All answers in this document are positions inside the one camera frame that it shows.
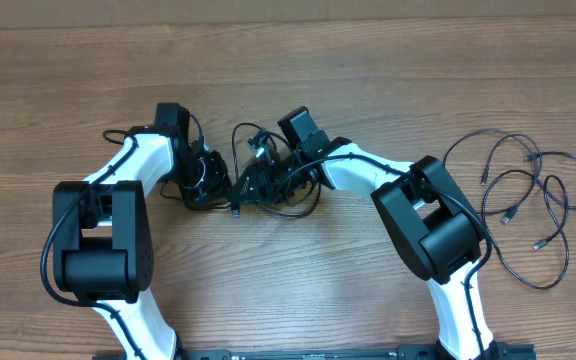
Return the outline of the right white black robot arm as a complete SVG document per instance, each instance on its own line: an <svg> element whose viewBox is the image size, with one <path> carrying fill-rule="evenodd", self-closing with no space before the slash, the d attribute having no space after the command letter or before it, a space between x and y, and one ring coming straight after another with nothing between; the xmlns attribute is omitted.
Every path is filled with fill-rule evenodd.
<svg viewBox="0 0 576 360"><path fill-rule="evenodd" d="M496 345L483 313L477 272L489 233L437 158L397 162L330 139L301 106L278 122L290 154L282 159L261 129L250 140L255 159L238 175L227 199L278 204L306 184L370 198L406 267L428 284L439 320L440 358L490 359Z"/></svg>

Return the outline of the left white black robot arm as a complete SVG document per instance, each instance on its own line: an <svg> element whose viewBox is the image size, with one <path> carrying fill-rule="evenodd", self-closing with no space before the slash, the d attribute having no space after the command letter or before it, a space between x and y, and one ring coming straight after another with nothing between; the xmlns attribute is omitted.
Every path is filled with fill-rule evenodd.
<svg viewBox="0 0 576 360"><path fill-rule="evenodd" d="M110 326L124 359L180 359L183 347L150 288L154 247L146 199L159 183L174 183L191 211L223 207L232 183L221 154L178 103L160 103L151 125L109 129L120 145L101 169L53 190L53 226L42 250L42 285L55 301L90 308Z"/></svg>

